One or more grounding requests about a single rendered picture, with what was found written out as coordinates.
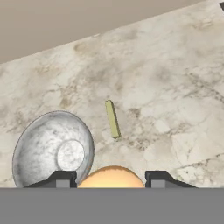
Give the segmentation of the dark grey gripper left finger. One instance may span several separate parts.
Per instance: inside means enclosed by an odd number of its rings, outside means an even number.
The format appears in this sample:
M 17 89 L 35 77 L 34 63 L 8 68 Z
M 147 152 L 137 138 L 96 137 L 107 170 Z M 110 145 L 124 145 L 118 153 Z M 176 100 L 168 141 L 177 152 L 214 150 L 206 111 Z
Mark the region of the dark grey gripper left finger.
M 76 188 L 76 171 L 55 171 L 47 179 L 28 185 L 27 188 Z

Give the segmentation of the pale yellow butter stick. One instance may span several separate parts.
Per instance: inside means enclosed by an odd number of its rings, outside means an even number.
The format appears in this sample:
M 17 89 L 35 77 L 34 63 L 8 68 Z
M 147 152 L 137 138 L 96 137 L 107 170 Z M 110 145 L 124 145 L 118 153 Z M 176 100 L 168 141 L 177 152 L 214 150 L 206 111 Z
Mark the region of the pale yellow butter stick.
M 117 117 L 116 117 L 116 110 L 114 107 L 114 103 L 111 100 L 107 100 L 105 101 L 105 106 L 106 106 L 111 136 L 113 138 L 118 138 L 121 136 L 121 132 L 120 132 Z

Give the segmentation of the orange-brown egg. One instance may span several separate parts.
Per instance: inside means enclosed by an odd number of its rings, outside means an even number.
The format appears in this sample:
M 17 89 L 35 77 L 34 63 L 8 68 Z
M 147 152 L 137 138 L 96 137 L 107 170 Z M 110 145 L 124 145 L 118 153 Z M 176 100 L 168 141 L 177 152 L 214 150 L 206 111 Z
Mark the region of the orange-brown egg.
M 112 165 L 88 175 L 79 188 L 144 188 L 144 182 L 130 169 Z

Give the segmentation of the grey marbled bowl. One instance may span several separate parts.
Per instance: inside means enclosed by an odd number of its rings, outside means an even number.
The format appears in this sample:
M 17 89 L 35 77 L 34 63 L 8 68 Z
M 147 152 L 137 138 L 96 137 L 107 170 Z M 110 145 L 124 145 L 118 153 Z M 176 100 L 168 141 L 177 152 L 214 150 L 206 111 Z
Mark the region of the grey marbled bowl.
M 76 115 L 53 111 L 31 122 L 17 141 L 12 159 L 16 186 L 47 179 L 53 172 L 77 172 L 80 183 L 90 172 L 95 155 L 88 126 Z

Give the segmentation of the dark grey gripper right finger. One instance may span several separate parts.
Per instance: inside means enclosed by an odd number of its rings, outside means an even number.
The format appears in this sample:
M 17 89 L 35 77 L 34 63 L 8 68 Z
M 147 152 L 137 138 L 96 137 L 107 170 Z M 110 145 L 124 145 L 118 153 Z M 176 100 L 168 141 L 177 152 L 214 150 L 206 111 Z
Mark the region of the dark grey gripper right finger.
M 145 180 L 146 188 L 194 188 L 194 185 L 175 179 L 168 171 L 146 171 Z

